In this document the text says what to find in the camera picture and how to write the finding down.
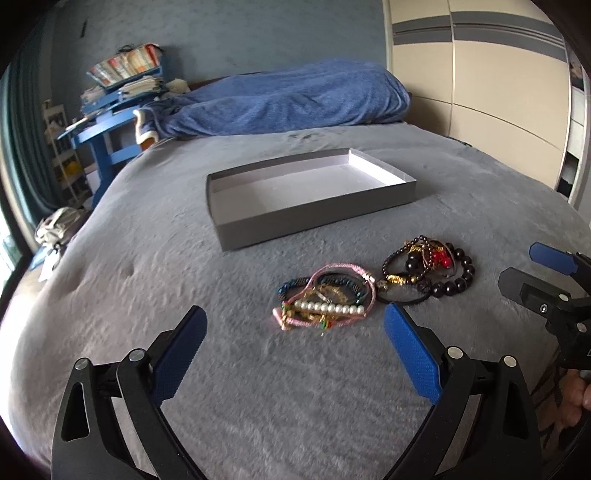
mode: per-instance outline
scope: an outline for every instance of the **finger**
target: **finger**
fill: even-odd
[[[580,407],[583,404],[585,388],[587,384],[581,377],[568,377],[562,388],[562,396],[566,401]]]
[[[560,412],[560,418],[568,427],[574,427],[583,414],[580,407],[576,407],[572,403],[566,401],[562,402],[562,405],[560,405],[558,410]]]
[[[587,410],[591,410],[591,385],[587,385],[585,393],[583,395],[583,407]]]

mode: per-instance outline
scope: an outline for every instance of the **blue wall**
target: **blue wall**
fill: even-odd
[[[189,82],[334,57],[386,62],[381,0],[70,0],[57,9],[54,102],[79,116],[88,68],[148,41]]]

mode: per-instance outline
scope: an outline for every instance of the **gray stripe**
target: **gray stripe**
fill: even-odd
[[[411,30],[425,30],[426,28],[450,28],[452,22],[449,15],[441,15],[440,17],[417,18],[416,20],[406,20],[406,22],[398,22],[392,25],[392,32],[397,33],[408,32]]]
[[[452,41],[452,29],[419,30],[394,34],[394,45],[407,45],[411,43],[442,43]]]
[[[560,31],[553,24],[542,22],[542,20],[536,20],[535,18],[523,17],[521,15],[505,14],[501,12],[452,12],[452,20],[454,25],[482,24],[525,28],[526,30],[543,33],[563,41]]]
[[[496,30],[493,28],[461,27],[458,25],[454,28],[454,36],[456,40],[481,41],[521,48],[566,62],[564,47],[558,47],[543,40],[512,31]]]
[[[540,41],[549,43],[551,45],[554,45],[555,47],[558,47],[558,48],[564,48],[564,42],[562,40],[559,40],[556,37],[550,37],[549,35],[546,35],[544,33],[535,32],[532,30],[524,30],[522,28],[503,27],[500,25],[478,25],[478,24],[462,24],[462,25],[455,26],[455,29],[459,29],[459,28],[480,28],[482,30],[495,30],[495,31],[500,31],[500,32],[513,33],[516,35],[522,35],[524,37],[534,38],[536,40],[540,40]]]

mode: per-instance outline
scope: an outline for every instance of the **blue desk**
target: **blue desk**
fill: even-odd
[[[110,154],[107,151],[103,134],[108,134],[119,127],[134,122],[136,118],[134,110],[151,102],[157,95],[159,93],[141,93],[124,100],[117,96],[117,92],[105,95],[95,103],[95,108],[102,109],[102,112],[96,116],[94,125],[86,127],[82,131],[72,130],[60,135],[60,138],[69,135],[74,149],[84,143],[90,145],[100,178],[100,186],[92,199],[92,208],[95,208],[100,202],[106,189],[115,178],[113,166],[137,157],[142,151],[139,145],[133,144]]]
[[[80,145],[88,142],[95,158],[99,172],[100,186],[92,199],[92,208],[98,205],[106,189],[109,188],[109,185],[111,185],[111,182],[115,178],[113,165],[135,158],[142,151],[139,145],[134,144],[110,154],[107,151],[105,138],[103,137],[103,134],[134,122],[134,110],[136,107],[128,107],[117,113],[111,113],[108,116],[106,116],[106,113],[103,113],[96,118],[96,125],[85,128],[82,132],[71,138],[73,148],[78,148]]]

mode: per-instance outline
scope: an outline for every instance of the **gray cardboard tray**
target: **gray cardboard tray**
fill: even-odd
[[[412,202],[417,181],[358,150],[273,158],[207,176],[223,251]]]

